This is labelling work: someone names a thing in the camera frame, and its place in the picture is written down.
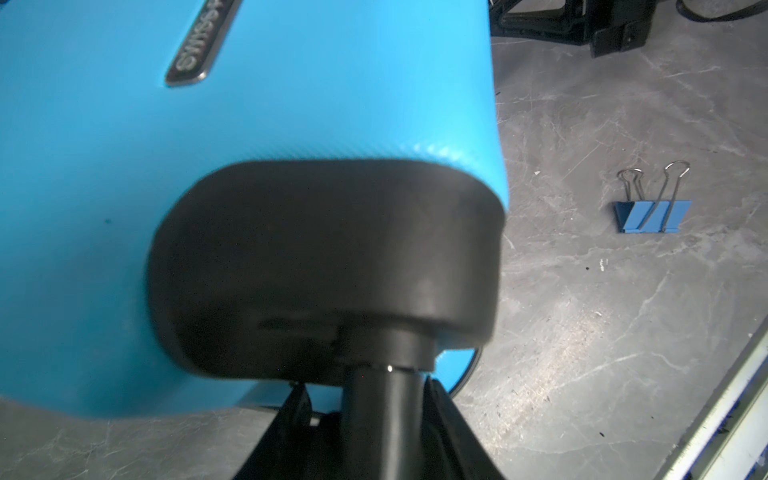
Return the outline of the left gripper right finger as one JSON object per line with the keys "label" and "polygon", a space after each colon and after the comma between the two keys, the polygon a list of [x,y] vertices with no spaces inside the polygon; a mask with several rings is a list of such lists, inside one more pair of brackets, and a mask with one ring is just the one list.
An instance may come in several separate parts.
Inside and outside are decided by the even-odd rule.
{"label": "left gripper right finger", "polygon": [[504,480],[443,385],[428,377],[422,411],[423,479]]}

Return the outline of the blue suitcase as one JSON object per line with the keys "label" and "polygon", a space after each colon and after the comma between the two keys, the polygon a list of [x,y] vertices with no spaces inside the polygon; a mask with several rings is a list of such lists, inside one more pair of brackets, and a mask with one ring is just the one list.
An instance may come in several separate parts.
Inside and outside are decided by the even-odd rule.
{"label": "blue suitcase", "polygon": [[341,414],[423,479],[488,343],[508,184],[483,1],[5,1],[1,394]]}

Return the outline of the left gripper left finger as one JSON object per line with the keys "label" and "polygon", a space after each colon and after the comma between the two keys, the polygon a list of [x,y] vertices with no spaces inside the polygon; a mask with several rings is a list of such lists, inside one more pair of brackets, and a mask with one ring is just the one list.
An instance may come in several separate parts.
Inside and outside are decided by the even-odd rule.
{"label": "left gripper left finger", "polygon": [[312,421],[309,394],[298,384],[234,479],[338,479],[341,414],[325,414],[317,424]]}

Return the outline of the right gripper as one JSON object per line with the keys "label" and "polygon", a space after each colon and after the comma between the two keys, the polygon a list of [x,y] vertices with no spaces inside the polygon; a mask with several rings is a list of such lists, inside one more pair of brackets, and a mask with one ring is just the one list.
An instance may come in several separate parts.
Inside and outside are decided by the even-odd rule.
{"label": "right gripper", "polygon": [[657,3],[649,0],[566,0],[557,9],[517,12],[516,1],[489,3],[493,37],[590,47],[594,58],[645,45]]}

